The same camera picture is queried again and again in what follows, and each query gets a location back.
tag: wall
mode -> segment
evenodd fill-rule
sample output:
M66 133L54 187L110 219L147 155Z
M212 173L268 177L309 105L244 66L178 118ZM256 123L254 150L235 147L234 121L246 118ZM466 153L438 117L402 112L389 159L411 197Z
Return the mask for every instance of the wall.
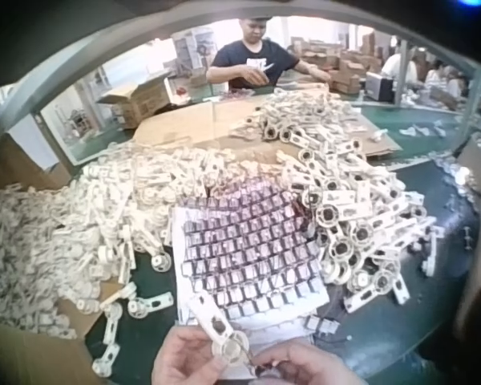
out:
M27 115L9 131L14 141L42 169L55 166L59 159L39 130L32 115Z
M340 43L339 35L347 34L349 24L323 18L289 16L290 36L321 40L325 43Z
M73 110L82 109L82 101L74 86L68 87L63 93L49 102L42 110L41 115L52 130L57 130L59 136L67 134L63 121L71 116Z

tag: person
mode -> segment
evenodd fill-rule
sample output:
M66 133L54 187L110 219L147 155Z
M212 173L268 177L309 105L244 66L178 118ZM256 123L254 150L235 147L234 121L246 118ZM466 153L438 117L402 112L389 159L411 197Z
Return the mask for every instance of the person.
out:
M436 59L433 62L433 68L427 72L426 85L440 83L445 78L446 65L442 60Z
M278 363L283 379L258 379L260 385L362 385L365 384L335 355L315 346L289 340L252 358L252 364ZM199 326L174 326L156 356L152 385L213 385L228 364L212 357L212 341Z
M397 47L398 47L398 50L400 51L401 42L398 42ZM398 52L396 54L393 54L386 60L382 68L382 75L392 79L397 79L399 76L400 66L401 66L401 53ZM406 82L412 83L412 84L418 82L417 66L412 60L408 63L408 68L406 69Z
M221 48L207 71L207 80L212 84L228 82L229 89L253 89L276 86L284 71L294 69L311 75L319 82L326 83L330 77L290 54L277 43L264 37L267 21L271 18L251 18L239 21L242 40Z

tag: green work table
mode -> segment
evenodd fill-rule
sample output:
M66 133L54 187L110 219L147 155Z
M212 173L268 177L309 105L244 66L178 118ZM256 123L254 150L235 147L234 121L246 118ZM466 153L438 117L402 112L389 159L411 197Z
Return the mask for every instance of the green work table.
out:
M399 170L398 178L406 183L407 190L416 190L426 196L428 214L438 218L437 223L446 229L446 237L439 240L434 277L426 278L420 271L421 257L407 257L402 261L402 276L411 295L404 306L399 306L393 294L388 294L374 299L353 314L347 314L340 305L342 288L329 286L331 302L320 309L320 314L339 320L341 327L328 338L317 336L316 344L340 355L364 378L397 362L452 317L472 257L464 249L463 227L470 226L473 234L479 231L479 221L471 205L445 182L446 174L433 162ZM454 212L444 208L451 194L457 197ZM173 272L156 273L146 254L136 255L136 260L138 268L132 280L138 286L141 298L169 290L176 294ZM121 351L114 363L111 380L121 385L150 383L156 353L177 319L176 308L173 306L138 320L128 315L125 302L122 305L124 312L117 334ZM93 358L100 357L105 351L102 344L104 329L105 317L101 316L86 337Z

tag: hand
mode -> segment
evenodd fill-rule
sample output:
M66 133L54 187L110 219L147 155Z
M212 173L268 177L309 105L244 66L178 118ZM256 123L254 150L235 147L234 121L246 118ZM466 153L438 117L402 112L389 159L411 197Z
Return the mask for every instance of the hand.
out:
M153 364L152 385L213 385L226 368L198 326L174 326Z
M262 351L253 359L255 365L278 363L283 378L298 385L362 385L359 379L336 356L315 346L290 340ZM260 384L284 383L280 380L259 380Z
M265 86L269 84L267 75L258 68L241 65L239 66L239 74L241 78L246 79L246 81L253 86Z
M319 80L323 83L328 83L331 80L331 76L329 76L328 72L320 70L316 67L309 67L308 70L309 75L311 75L314 79Z

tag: black t-shirt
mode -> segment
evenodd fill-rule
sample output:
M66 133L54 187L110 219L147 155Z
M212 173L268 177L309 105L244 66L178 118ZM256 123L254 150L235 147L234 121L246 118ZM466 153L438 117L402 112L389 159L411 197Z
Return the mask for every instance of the black t-shirt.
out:
M275 42L262 40L260 52L251 52L242 41L227 44L217 52L213 67L232 67L240 64L248 64L253 67L266 67L273 64L265 71L269 78L269 84L276 86L283 71L294 68L299 59L292 56ZM228 82L230 89L233 88L255 88L243 78L235 78Z

